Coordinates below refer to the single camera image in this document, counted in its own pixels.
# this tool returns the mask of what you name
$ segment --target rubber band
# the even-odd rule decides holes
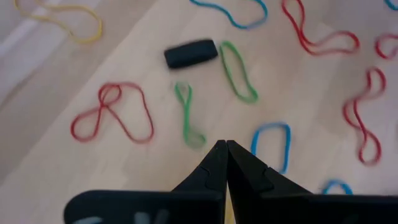
[[[29,17],[31,19],[35,19],[38,21],[42,21],[42,22],[50,22],[53,24],[58,25],[59,27],[61,27],[63,30],[67,31],[70,38],[78,43],[78,44],[89,44],[92,43],[96,40],[98,40],[103,33],[103,28],[102,28],[102,20],[101,18],[97,15],[97,13],[95,13],[92,9],[89,9],[85,6],[80,6],[80,5],[64,5],[64,6],[56,6],[56,5],[51,5],[51,4],[46,4],[43,3],[41,0],[35,0],[36,3],[38,5],[40,5],[41,7],[47,9],[47,10],[53,10],[53,11],[57,11],[57,12],[62,12],[62,11],[71,11],[71,10],[80,10],[80,11],[85,11],[88,14],[90,14],[91,16],[94,17],[95,20],[97,20],[98,22],[98,29],[97,29],[97,33],[92,36],[92,37],[88,37],[88,38],[79,38],[76,37],[76,35],[73,33],[73,31],[67,26],[65,25],[63,22],[60,22],[56,19],[53,19],[49,16],[38,16],[38,15],[33,15],[29,12],[23,11],[19,5],[19,0],[14,0],[14,6],[15,8],[20,12],[20,14],[22,16],[26,16]]]
[[[372,88],[372,73],[376,72],[376,74],[378,75],[378,77],[381,80],[381,89],[379,91],[377,91],[376,93],[370,95],[370,91]],[[365,89],[358,95],[354,96],[353,98],[347,100],[344,105],[343,105],[343,116],[344,119],[346,120],[346,122],[353,127],[354,129],[361,131],[363,134],[363,141],[358,149],[358,159],[359,161],[361,161],[362,164],[366,165],[366,166],[373,166],[376,165],[381,158],[381,143],[380,140],[376,137],[376,135],[374,135],[372,132],[370,132],[368,129],[366,129],[361,117],[359,116],[358,113],[358,103],[360,101],[365,101],[365,100],[372,100],[375,99],[379,96],[381,96],[385,90],[386,90],[386,85],[387,85],[387,80],[386,80],[386,76],[384,75],[384,73],[380,70],[380,68],[377,67],[371,67],[366,71],[366,81],[367,81],[367,85],[365,87]],[[348,110],[349,108],[353,109],[354,115],[356,120],[358,121],[358,124],[355,124],[351,118],[349,117],[349,113]],[[366,146],[366,144],[368,143],[368,138],[371,138],[375,144],[376,144],[376,154],[375,156],[370,160],[370,161],[365,161],[363,158],[363,151],[364,148]]]
[[[394,3],[392,3],[391,0],[384,0],[384,2],[387,4],[387,6],[394,10],[394,11],[398,11],[398,6],[396,6]]]
[[[344,181],[342,180],[338,180],[338,179],[332,179],[329,180],[329,182],[327,183],[326,187],[322,190],[322,194],[328,194],[329,190],[334,187],[335,185],[338,185],[339,187],[341,187],[341,189],[344,190],[344,192],[346,193],[346,195],[353,195],[353,190],[351,189],[351,187]]]
[[[377,37],[375,43],[374,43],[374,49],[376,50],[376,53],[382,57],[383,59],[390,60],[393,59],[395,56],[398,54],[398,45],[395,46],[392,50],[391,53],[386,55],[383,53],[381,50],[381,44],[386,41],[387,39],[394,39],[398,40],[398,35],[397,34],[382,34],[379,37]]]
[[[216,9],[218,11],[221,11],[222,13],[224,13],[228,17],[228,19],[231,22],[232,26],[235,26],[238,29],[253,29],[253,28],[256,28],[256,27],[260,26],[261,24],[263,24],[267,20],[267,18],[268,18],[268,9],[267,9],[266,4],[263,1],[261,1],[261,0],[253,0],[253,1],[258,3],[261,6],[262,10],[264,11],[264,17],[259,19],[258,21],[254,21],[254,22],[252,22],[252,23],[250,23],[248,25],[241,25],[241,24],[238,24],[234,20],[234,18],[231,15],[231,13],[228,10],[226,10],[223,6],[217,5],[215,3],[202,2],[202,1],[197,1],[197,0],[190,0],[190,2],[196,4],[197,6],[209,7],[209,8],[213,8],[213,9]]]
[[[120,117],[116,114],[115,111],[113,111],[111,109],[111,106],[114,105],[115,103],[117,103],[121,98],[122,98],[122,87],[129,87],[129,88],[133,88],[135,90],[138,90],[139,93],[141,94],[142,97],[142,103],[144,105],[144,109],[146,111],[146,115],[148,117],[149,123],[150,123],[150,134],[148,137],[144,138],[144,139],[137,139],[135,138],[128,130],[126,125],[124,125],[124,123],[121,121]],[[117,91],[117,95],[115,98],[111,99],[111,100],[106,100],[106,97],[108,95],[108,93],[111,90],[116,90]],[[122,127],[123,131],[126,133],[127,137],[135,143],[138,144],[144,144],[149,142],[153,137],[154,137],[154,124],[152,122],[152,118],[149,114],[149,110],[145,101],[145,95],[143,90],[141,89],[141,87],[135,83],[132,82],[121,82],[121,83],[105,83],[99,90],[98,90],[98,101],[99,101],[99,106],[93,109],[90,109],[86,112],[83,112],[81,114],[78,114],[76,116],[76,118],[72,121],[71,125],[70,125],[70,134],[73,136],[73,138],[75,138],[77,141],[80,142],[88,142],[93,140],[97,134],[98,131],[100,129],[100,123],[101,123],[101,115],[103,113],[103,110],[107,110],[111,113],[111,115],[116,119],[116,121],[118,121],[118,123],[120,124],[120,126]],[[85,119],[91,115],[97,114],[97,120],[96,120],[96,124],[94,127],[93,132],[88,135],[88,136],[79,136],[76,134],[75,131],[75,126],[77,125],[77,123],[79,121],[81,121],[82,119]]]
[[[291,135],[292,132],[290,130],[290,126],[284,122],[277,122],[277,123],[267,123],[260,126],[260,128],[254,133],[253,140],[251,142],[251,153],[256,156],[257,154],[257,143],[259,139],[259,135],[267,130],[272,128],[283,128],[285,130],[285,155],[284,155],[284,164],[282,169],[279,171],[280,174],[286,174],[288,166],[289,166],[289,152],[290,152],[290,142],[291,142]]]
[[[329,34],[328,36],[324,37],[323,39],[319,40],[318,42],[311,42],[307,39],[307,37],[304,34],[304,23],[305,23],[305,9],[304,5],[301,2],[301,0],[295,0],[298,2],[298,6],[300,7],[301,11],[301,20],[300,24],[297,24],[293,16],[289,13],[289,11],[286,8],[286,2],[289,0],[282,0],[282,10],[286,14],[286,16],[289,18],[289,20],[292,22],[293,28],[296,31],[298,41],[300,42],[301,46],[304,48],[306,52],[308,52],[310,55],[313,56],[321,56],[321,55],[326,55],[326,54],[335,54],[335,53],[342,53],[342,54],[353,54],[357,52],[360,48],[360,42],[358,37],[353,34],[352,32],[346,31],[346,30],[341,30],[337,32],[333,32]],[[354,46],[352,49],[342,49],[342,48],[334,48],[334,49],[326,49],[326,50],[320,50],[318,52],[312,51],[309,47],[321,47],[323,44],[327,43],[329,40],[339,36],[348,36],[354,41]]]
[[[241,70],[243,73],[243,78],[244,78],[244,82],[249,90],[250,96],[243,96],[239,93],[238,89],[235,86],[235,83],[232,79],[232,74],[231,74],[231,69],[229,68],[226,59],[225,59],[225,55],[224,55],[224,47],[229,48],[232,53],[235,54],[235,56],[237,56],[237,58],[239,59],[240,62],[240,66],[241,66]],[[223,41],[220,45],[220,54],[221,54],[221,59],[224,65],[224,70],[226,73],[226,76],[228,78],[229,84],[231,84],[232,89],[234,91],[234,93],[236,94],[236,96],[238,96],[238,98],[246,103],[255,103],[259,96],[257,94],[257,91],[254,89],[254,87],[250,84],[249,78],[248,78],[248,73],[246,71],[246,66],[244,65],[244,61],[243,58],[241,56],[241,54],[238,52],[238,50],[236,49],[236,47],[229,41]]]
[[[182,95],[182,88],[186,87],[188,90],[187,99],[184,99]],[[192,103],[192,88],[188,84],[176,83],[174,86],[174,92],[179,102],[181,102],[184,110],[184,124],[183,124],[183,136],[185,143],[192,148],[199,148],[206,144],[206,137],[192,129],[190,125],[190,108]]]

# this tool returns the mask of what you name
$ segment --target red rubber band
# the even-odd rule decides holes
[[[382,57],[383,59],[386,60],[390,60],[393,59],[395,56],[397,56],[398,54],[398,45],[395,46],[392,50],[391,53],[389,55],[386,55],[385,53],[383,53],[383,51],[381,50],[381,45],[382,42],[387,40],[387,39],[395,39],[398,40],[398,35],[397,34],[382,34],[379,37],[377,37],[375,43],[374,43],[374,49],[376,51],[376,53]]]
[[[377,93],[370,95],[370,91],[372,88],[372,77],[371,76],[372,76],[373,72],[376,72],[376,74],[380,78],[381,88]],[[347,121],[347,123],[350,126],[352,126],[356,130],[362,131],[363,141],[358,149],[358,159],[362,162],[362,164],[364,164],[366,166],[373,166],[373,165],[376,165],[380,161],[381,143],[380,143],[379,139],[372,132],[370,132],[368,129],[366,129],[366,127],[365,127],[364,123],[362,122],[362,119],[360,118],[359,113],[358,113],[358,103],[360,101],[372,100],[377,97],[380,97],[386,90],[387,80],[386,80],[386,76],[384,75],[382,70],[380,70],[380,68],[371,67],[366,71],[366,81],[367,81],[366,88],[360,94],[354,96],[351,99],[348,99],[344,103],[343,116],[344,116],[344,119]],[[349,117],[348,110],[351,106],[353,107],[354,115],[355,115],[356,120],[358,121],[358,124],[355,124]],[[363,151],[367,144],[368,137],[371,138],[376,144],[376,154],[370,161],[365,161],[363,158]]]
[[[141,96],[142,96],[142,102],[144,104],[144,108],[147,114],[147,117],[149,119],[150,122],[150,134],[148,137],[144,138],[144,139],[137,139],[135,138],[126,128],[126,126],[124,125],[124,123],[121,121],[121,119],[119,118],[119,116],[111,109],[111,106],[115,103],[117,103],[121,97],[122,97],[122,87],[130,87],[133,89],[136,89],[140,92]],[[109,101],[105,101],[107,94],[111,91],[111,90],[117,90],[118,94],[116,95],[116,97],[114,99],[111,99]],[[149,142],[153,136],[154,136],[154,124],[152,122],[152,118],[149,114],[148,111],[148,107],[145,101],[145,96],[144,96],[144,92],[141,89],[141,87],[135,83],[132,82],[121,82],[121,83],[105,83],[99,90],[98,90],[98,101],[99,101],[99,107],[90,109],[86,112],[83,112],[81,114],[78,114],[76,116],[76,118],[72,121],[71,125],[70,125],[70,134],[73,136],[73,138],[75,138],[77,141],[80,142],[88,142],[93,140],[96,135],[98,134],[98,130],[100,128],[100,122],[101,122],[101,115],[103,110],[108,110],[111,115],[116,119],[116,121],[118,121],[118,123],[120,124],[120,126],[122,127],[123,131],[126,133],[127,137],[135,143],[138,144],[144,144]],[[93,114],[97,114],[97,120],[96,120],[96,124],[94,127],[94,131],[93,133],[91,133],[88,136],[78,136],[75,132],[75,126],[77,124],[77,122],[79,122],[80,120],[87,118]]]
[[[298,25],[293,18],[293,16],[289,13],[289,11],[286,8],[286,2],[289,0],[282,0],[282,10],[286,14],[286,16],[290,19],[292,22],[293,28],[296,31],[298,40],[300,41],[301,46],[304,48],[305,51],[307,51],[310,55],[313,56],[321,56],[321,55],[326,55],[326,54],[334,54],[334,53],[343,53],[343,54],[353,54],[357,52],[360,48],[360,42],[358,37],[353,34],[352,32],[341,30],[337,31],[334,33],[329,34],[325,38],[319,40],[318,42],[311,42],[307,39],[307,37],[304,34],[304,23],[305,23],[305,9],[304,5],[301,2],[301,0],[296,0],[298,2],[298,5],[300,6],[300,11],[302,18],[300,20],[300,25]],[[354,41],[354,46],[352,49],[341,49],[341,48],[334,48],[334,49],[326,49],[326,50],[321,50],[318,52],[312,51],[309,47],[321,47],[323,44],[328,42],[329,40],[339,36],[339,35],[345,35],[350,37]]]

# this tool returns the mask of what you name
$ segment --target eraser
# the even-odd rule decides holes
[[[169,68],[185,68],[206,62],[217,56],[216,45],[210,39],[196,40],[169,48],[164,52],[164,57]]]

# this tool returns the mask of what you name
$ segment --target wooden floor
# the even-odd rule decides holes
[[[61,223],[68,200],[89,189],[171,190],[216,140],[234,139],[249,149],[254,131],[274,121],[292,128],[286,176],[306,189],[319,193],[327,180],[339,178],[355,194],[398,194],[398,58],[381,60],[373,50],[379,34],[398,32],[398,13],[383,1],[304,0],[308,38],[348,29],[361,39],[356,55],[324,57],[312,57],[301,48],[276,0],[265,1],[269,18],[250,31],[236,29],[220,12],[188,0],[50,2],[93,8],[104,21],[104,35],[94,44],[78,45],[53,24],[21,17],[11,0],[0,3],[0,223]],[[252,1],[212,2],[226,6],[241,23],[262,13]],[[34,3],[22,3],[39,12]],[[294,1],[289,9],[299,16]],[[58,18],[79,35],[96,29],[95,21],[80,12],[63,12]],[[167,69],[164,49],[206,37],[237,46],[259,93],[255,105],[234,95],[220,58],[178,72]],[[345,39],[332,43],[350,44]],[[356,157],[361,135],[345,123],[341,107],[364,88],[365,70],[373,65],[385,72],[387,91],[359,110],[381,140],[383,155],[376,167],[365,167]],[[239,74],[234,78],[244,91],[243,79]],[[74,140],[74,117],[98,105],[103,83],[120,81],[143,88],[155,125],[153,140],[132,143],[108,114],[94,141]],[[190,149],[183,141],[177,81],[193,88],[191,124],[208,139],[201,149]],[[133,134],[147,135],[138,94],[125,92],[114,109]],[[95,118],[87,119],[82,126],[90,130],[94,123]],[[282,131],[269,131],[259,143],[258,157],[275,169],[282,165],[282,141]],[[372,142],[366,151],[372,156]]]

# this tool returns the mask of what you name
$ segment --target yellow rubber band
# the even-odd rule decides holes
[[[38,15],[33,15],[29,12],[23,11],[19,5],[19,0],[14,0],[14,6],[15,8],[20,12],[20,14],[22,16],[26,16],[38,21],[43,21],[43,22],[51,22],[53,24],[58,25],[59,27],[61,27],[62,29],[66,30],[70,36],[70,38],[75,41],[78,44],[89,44],[91,42],[94,42],[96,40],[98,40],[101,36],[102,36],[102,32],[103,32],[103,28],[102,28],[102,20],[101,18],[97,15],[97,13],[95,13],[92,9],[89,9],[85,6],[80,6],[80,5],[64,5],[64,6],[55,6],[55,5],[51,5],[51,4],[46,4],[43,3],[41,0],[35,0],[35,2],[40,5],[43,8],[46,8],[48,10],[51,11],[57,11],[57,12],[61,12],[61,11],[70,11],[70,10],[81,10],[81,11],[85,11],[88,14],[92,15],[94,17],[95,20],[97,20],[98,22],[98,30],[97,33],[89,38],[79,38],[77,37],[73,31],[63,22],[60,22],[56,19],[53,19],[49,16],[38,16]]]

